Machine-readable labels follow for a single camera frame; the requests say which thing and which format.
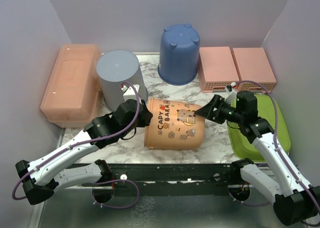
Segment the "orange plastic bucket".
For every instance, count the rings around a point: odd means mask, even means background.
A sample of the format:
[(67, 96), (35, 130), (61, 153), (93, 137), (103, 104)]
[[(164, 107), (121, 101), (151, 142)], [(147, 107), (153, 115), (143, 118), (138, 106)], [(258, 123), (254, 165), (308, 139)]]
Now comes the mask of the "orange plastic bucket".
[(197, 104), (150, 98), (148, 110), (153, 114), (145, 128), (144, 146), (149, 149), (193, 150), (205, 136), (205, 119), (195, 112)]

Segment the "pink perforated basket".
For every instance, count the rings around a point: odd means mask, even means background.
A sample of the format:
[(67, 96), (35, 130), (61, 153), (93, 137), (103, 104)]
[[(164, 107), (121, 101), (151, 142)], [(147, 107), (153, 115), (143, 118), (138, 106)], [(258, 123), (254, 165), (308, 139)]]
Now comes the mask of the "pink perforated basket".
[(268, 91), (274, 89), (277, 81), (262, 47), (233, 48), (231, 54), (240, 81), (255, 81)]
[(220, 91), (240, 80), (228, 46), (201, 47), (199, 50), (197, 69), (202, 92)]

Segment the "light blue plastic bucket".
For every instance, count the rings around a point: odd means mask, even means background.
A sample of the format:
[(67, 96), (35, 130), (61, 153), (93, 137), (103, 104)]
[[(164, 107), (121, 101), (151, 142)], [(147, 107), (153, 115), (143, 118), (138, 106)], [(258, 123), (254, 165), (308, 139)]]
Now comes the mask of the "light blue plastic bucket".
[(106, 107), (115, 111), (123, 103), (123, 82), (138, 85), (138, 94), (144, 101), (148, 100), (148, 91), (144, 84), (140, 63), (135, 54), (127, 50), (112, 50), (102, 55), (96, 65), (100, 86)]

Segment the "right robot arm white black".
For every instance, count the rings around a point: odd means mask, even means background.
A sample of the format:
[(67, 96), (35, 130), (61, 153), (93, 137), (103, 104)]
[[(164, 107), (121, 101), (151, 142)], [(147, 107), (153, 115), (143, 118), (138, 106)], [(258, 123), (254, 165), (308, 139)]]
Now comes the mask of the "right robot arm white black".
[(250, 91), (236, 95), (236, 106), (215, 95), (204, 107), (195, 112), (207, 120), (222, 124), (236, 123), (240, 132), (260, 152), (274, 179), (270, 178), (248, 158), (234, 162), (230, 179), (240, 184), (253, 185), (270, 202), (277, 218), (286, 226), (304, 223), (320, 213), (320, 188), (314, 187), (292, 163), (281, 147), (276, 131), (258, 115), (258, 101)]

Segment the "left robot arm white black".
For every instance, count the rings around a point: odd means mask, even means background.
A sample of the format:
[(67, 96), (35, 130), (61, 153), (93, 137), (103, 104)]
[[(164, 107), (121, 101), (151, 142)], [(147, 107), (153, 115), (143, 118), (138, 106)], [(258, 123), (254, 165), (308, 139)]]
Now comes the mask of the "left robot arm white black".
[(35, 161), (21, 160), (15, 168), (24, 196), (30, 205), (40, 204), (58, 190), (82, 184), (106, 185), (114, 176), (104, 160), (72, 168), (81, 158), (124, 140), (137, 127), (150, 125), (153, 114), (144, 100), (129, 99), (116, 111), (94, 118), (74, 138)]

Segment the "green plastic tray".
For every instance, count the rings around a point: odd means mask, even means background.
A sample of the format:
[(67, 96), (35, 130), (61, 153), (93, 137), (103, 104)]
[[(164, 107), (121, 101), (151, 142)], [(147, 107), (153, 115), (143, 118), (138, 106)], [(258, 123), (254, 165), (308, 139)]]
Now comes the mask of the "green plastic tray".
[[(275, 111), (271, 99), (267, 95), (256, 94), (255, 97), (257, 98), (258, 115), (268, 120), (274, 128)], [(277, 138), (285, 152), (289, 153), (291, 149), (291, 140), (285, 120), (279, 108), (277, 108), (277, 115)], [(235, 155), (240, 159), (249, 158), (254, 162), (263, 162), (263, 156), (252, 144), (248, 142), (247, 138), (241, 134), (238, 128), (238, 125), (235, 123), (228, 122), (227, 124), (231, 146)]]

